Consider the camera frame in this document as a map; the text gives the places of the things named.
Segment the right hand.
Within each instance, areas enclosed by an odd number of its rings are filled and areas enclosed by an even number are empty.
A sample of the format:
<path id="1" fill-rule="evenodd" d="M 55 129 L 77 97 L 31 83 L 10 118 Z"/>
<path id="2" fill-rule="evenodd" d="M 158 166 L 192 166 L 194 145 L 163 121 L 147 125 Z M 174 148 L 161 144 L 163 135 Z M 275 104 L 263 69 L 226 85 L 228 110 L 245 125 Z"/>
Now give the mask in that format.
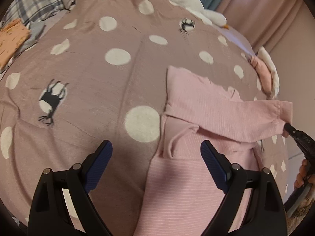
<path id="1" fill-rule="evenodd" d="M 294 182 L 294 188 L 300 188 L 306 181 L 314 185 L 314 175 L 307 176 L 307 165 L 308 161 L 304 159 L 299 168 L 299 173 L 296 176 L 296 180 Z"/>

